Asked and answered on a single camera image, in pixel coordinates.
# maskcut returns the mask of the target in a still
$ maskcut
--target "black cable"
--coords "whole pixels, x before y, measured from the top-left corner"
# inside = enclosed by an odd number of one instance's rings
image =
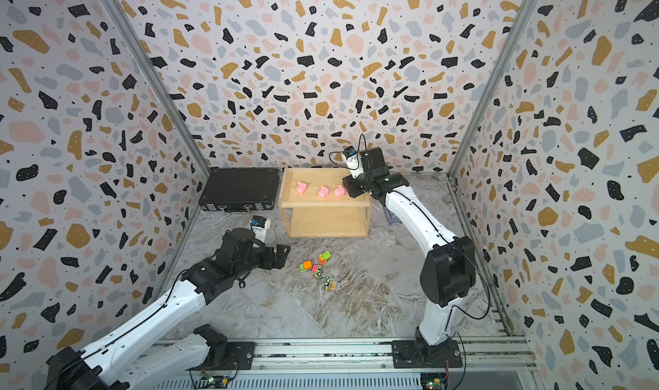
[[[190,373],[190,382],[193,384],[194,390],[197,390],[197,386],[194,384],[194,379],[193,379],[193,373],[191,370],[188,370],[188,373]]]
[[[236,371],[233,373],[233,377],[230,377],[230,378],[227,379],[227,386],[238,376],[238,363],[239,363],[238,356],[236,356],[234,353],[231,353],[223,361],[221,361],[217,366],[207,368],[207,369],[213,369],[213,368],[222,366],[228,361],[229,357],[231,357],[231,356],[233,356],[236,359]],[[205,387],[202,387],[202,389],[217,389],[217,386],[216,386],[217,382],[218,382],[217,380],[214,380],[212,383],[209,383]]]
[[[155,312],[151,313],[146,319],[140,321],[135,327],[129,329],[126,333],[123,333],[122,335],[120,335],[120,336],[117,337],[116,339],[112,340],[110,343],[108,343],[107,345],[105,345],[104,348],[103,348],[103,347],[102,347],[102,348],[99,348],[99,349],[96,350],[95,352],[93,352],[93,353],[91,353],[91,354],[88,354],[87,356],[81,358],[79,361],[75,362],[74,364],[71,364],[69,367],[67,367],[67,368],[63,368],[62,370],[60,370],[60,372],[57,373],[57,375],[56,375],[51,381],[49,381],[47,385],[45,385],[44,390],[47,390],[48,387],[50,387],[50,385],[52,385],[53,382],[54,382],[55,380],[57,380],[57,378],[60,377],[65,371],[69,371],[70,369],[72,369],[72,368],[78,366],[78,364],[82,363],[83,361],[85,361],[85,360],[88,359],[89,357],[91,357],[91,356],[93,356],[93,355],[99,353],[100,351],[103,351],[103,350],[107,349],[108,346],[111,346],[111,345],[115,344],[119,339],[121,339],[122,337],[126,336],[128,333],[130,333],[131,331],[135,330],[136,328],[140,327],[140,326],[141,326],[142,324],[144,324],[147,320],[151,319],[151,317],[155,316],[158,312],[160,312],[160,310],[162,310],[163,308],[165,308],[165,307],[167,306],[167,302],[169,301],[169,296],[171,296],[172,291],[174,291],[174,286],[176,286],[176,282],[178,281],[178,278],[179,278],[184,272],[186,272],[187,270],[189,270],[189,269],[185,269],[185,270],[181,271],[181,272],[177,275],[176,279],[174,280],[174,284],[172,284],[172,285],[171,285],[171,288],[169,289],[169,294],[167,295],[167,298],[165,299],[165,302],[163,303],[162,306],[158,307],[158,309],[157,309]]]
[[[466,254],[465,254],[464,251],[458,249],[455,245],[452,245],[451,243],[449,243],[448,240],[446,240],[446,238],[444,238],[444,236],[441,235],[440,231],[437,229],[437,227],[436,227],[435,224],[432,222],[432,220],[430,219],[430,217],[428,217],[428,215],[423,211],[423,209],[422,209],[419,205],[417,205],[416,203],[414,203],[412,200],[410,200],[409,197],[405,196],[403,193],[401,193],[401,192],[399,192],[399,191],[392,190],[392,192],[394,192],[394,193],[398,193],[399,195],[401,195],[402,197],[404,197],[408,202],[410,202],[410,204],[413,204],[416,208],[418,208],[418,211],[420,211],[420,212],[426,217],[426,219],[428,220],[428,222],[430,223],[430,225],[432,225],[432,228],[435,229],[435,231],[437,232],[437,235],[438,235],[439,237],[441,237],[441,239],[444,240],[444,242],[445,242],[447,245],[451,246],[452,249],[454,249],[454,250],[457,251],[458,253],[462,254],[462,256],[466,259],[466,261],[468,261],[471,265],[474,266],[474,269],[476,269],[476,271],[478,272],[478,276],[481,278],[481,283],[482,283],[482,285],[483,285],[483,288],[485,289],[485,294],[487,294],[487,296],[488,296],[488,308],[487,308],[487,310],[485,310],[485,314],[483,314],[481,317],[474,317],[474,316],[472,316],[471,314],[465,312],[460,306],[457,306],[457,305],[456,305],[456,306],[453,306],[453,307],[456,307],[458,310],[460,310],[461,312],[463,312],[463,313],[464,313],[466,316],[468,316],[469,318],[472,318],[472,319],[474,319],[474,320],[483,320],[483,319],[484,319],[485,317],[487,317],[487,315],[490,313],[490,307],[492,306],[492,298],[490,297],[490,290],[488,289],[488,287],[487,287],[486,284],[485,284],[485,278],[483,277],[481,271],[478,269],[478,267],[476,267],[476,265],[474,265],[474,263],[473,263],[471,260],[469,260],[469,257],[466,256]]]
[[[435,231],[436,231],[437,234],[441,237],[441,239],[444,240],[444,241],[446,241],[446,239],[443,238],[443,237],[441,236],[441,233],[440,233],[439,229],[438,229],[437,227],[435,227],[435,223],[432,222],[432,220],[430,219],[430,217],[428,217],[428,215],[426,214],[426,212],[424,212],[423,209],[422,209],[421,207],[419,207],[419,205],[417,205],[415,202],[413,202],[412,200],[410,200],[409,197],[405,196],[405,195],[404,195],[403,193],[401,193],[400,191],[392,190],[391,192],[398,193],[399,195],[403,196],[407,201],[409,201],[410,204],[413,204],[416,208],[418,208],[418,211],[420,211],[424,216],[426,216],[426,219],[428,219],[428,222],[430,223],[430,225],[432,225],[432,228],[435,229]]]
[[[459,250],[459,249],[458,249],[457,247],[455,247],[454,245],[451,245],[451,244],[450,244],[450,243],[449,243],[449,242],[448,242],[448,241],[447,241],[447,240],[446,240],[441,234],[440,234],[440,237],[441,237],[442,240],[444,240],[444,242],[445,242],[447,245],[450,245],[451,247],[453,247],[453,249],[454,249],[455,251],[457,251],[458,253],[462,254],[462,256],[466,259],[466,261],[468,261],[472,266],[474,266],[474,269],[475,269],[476,272],[478,273],[478,276],[481,278],[481,283],[482,283],[482,285],[483,285],[483,288],[485,289],[485,294],[488,296],[488,308],[485,310],[485,314],[483,314],[481,317],[474,317],[474,316],[472,316],[471,314],[465,312],[464,309],[462,309],[462,307],[460,307],[460,306],[455,305],[455,306],[453,306],[453,307],[455,307],[455,308],[457,308],[458,310],[460,310],[461,312],[463,312],[463,313],[464,313],[467,317],[469,317],[469,318],[472,318],[472,319],[474,319],[474,320],[483,320],[483,319],[484,319],[485,317],[487,317],[487,315],[490,313],[490,307],[492,307],[492,298],[491,298],[491,296],[490,296],[490,289],[485,285],[485,278],[483,277],[483,275],[482,275],[481,271],[478,269],[478,267],[476,267],[476,265],[474,264],[474,262],[472,262],[472,261],[469,259],[469,257],[466,256],[466,254],[465,254],[464,251]]]
[[[453,388],[453,390],[457,389],[457,388],[462,384],[462,381],[465,379],[465,375],[466,375],[466,352],[465,352],[465,342],[462,341],[462,336],[460,336],[460,333],[458,333],[458,332],[456,331],[455,334],[457,334],[457,336],[460,337],[460,344],[462,345],[462,354],[463,354],[463,356],[464,356],[464,358],[465,358],[465,361],[463,362],[463,367],[464,367],[464,369],[463,369],[463,371],[462,371],[462,378],[460,378],[460,381],[458,381],[457,386],[455,386],[455,387]]]
[[[333,154],[338,154],[338,153],[343,153],[343,152],[329,152],[329,160],[334,165],[336,165],[337,167],[341,167],[342,169],[348,169],[348,170],[353,170],[353,171],[354,170],[359,170],[359,167],[361,167],[361,161],[360,161],[360,157],[359,157],[359,149],[360,149],[361,144],[362,144],[362,137],[364,137],[364,147],[366,148],[366,150],[368,150],[367,137],[364,135],[364,133],[359,134],[359,140],[357,141],[357,168],[351,169],[348,166],[342,166],[342,165],[340,165],[340,164],[338,164],[337,162],[334,161],[334,159],[332,158],[332,155]]]

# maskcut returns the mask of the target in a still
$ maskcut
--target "toy car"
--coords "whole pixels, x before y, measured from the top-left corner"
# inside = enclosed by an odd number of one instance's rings
[[[325,291],[334,290],[336,288],[336,281],[332,276],[327,276],[325,278]]]
[[[307,260],[306,262],[300,265],[300,273],[304,273],[305,271],[311,271],[312,267],[313,267],[313,263],[311,263],[311,260]]]
[[[326,251],[325,253],[318,256],[318,264],[325,264],[330,258],[332,258],[332,255],[330,252]]]
[[[323,266],[320,264],[314,264],[314,266],[311,268],[311,272],[316,279],[320,280],[323,276]]]

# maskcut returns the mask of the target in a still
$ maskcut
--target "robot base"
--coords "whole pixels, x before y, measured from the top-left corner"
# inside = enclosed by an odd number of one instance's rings
[[[455,340],[436,345],[428,345],[416,328],[415,340],[391,341],[394,368],[461,368],[463,355]]]
[[[253,341],[230,342],[224,334],[215,330],[210,324],[195,328],[194,333],[202,336],[210,347],[204,362],[194,370],[249,370],[252,368],[252,357],[256,346]]]

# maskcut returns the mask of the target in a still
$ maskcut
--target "pink toy pig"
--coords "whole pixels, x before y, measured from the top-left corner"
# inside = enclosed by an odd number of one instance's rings
[[[341,197],[345,195],[345,187],[342,185],[339,185],[336,189],[334,189],[334,195],[336,197]]]
[[[330,189],[325,187],[325,186],[320,186],[320,190],[318,190],[318,197],[320,198],[325,198],[330,194]]]
[[[307,184],[305,182],[298,181],[295,191],[297,191],[298,194],[304,194],[304,192],[307,191]]]

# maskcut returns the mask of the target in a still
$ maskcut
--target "black briefcase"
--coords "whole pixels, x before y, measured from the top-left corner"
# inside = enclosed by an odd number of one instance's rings
[[[209,212],[272,210],[278,184],[279,169],[212,168],[199,205]]]

